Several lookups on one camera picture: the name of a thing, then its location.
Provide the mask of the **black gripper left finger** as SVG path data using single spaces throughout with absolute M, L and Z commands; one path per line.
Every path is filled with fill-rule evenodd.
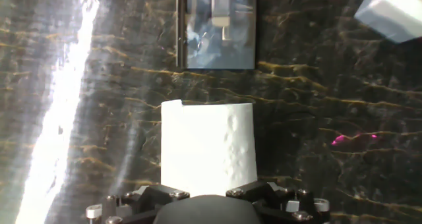
M 88 206 L 85 216 L 94 223 L 151 223 L 164 205 L 184 200 L 190 193 L 162 184 L 142 186 L 122 195 L 110 194 L 102 203 Z

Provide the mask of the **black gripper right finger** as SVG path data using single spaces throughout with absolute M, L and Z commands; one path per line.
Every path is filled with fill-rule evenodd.
M 329 224 L 330 202 L 306 189 L 255 181 L 232 188 L 226 196 L 253 205 L 264 223 Z

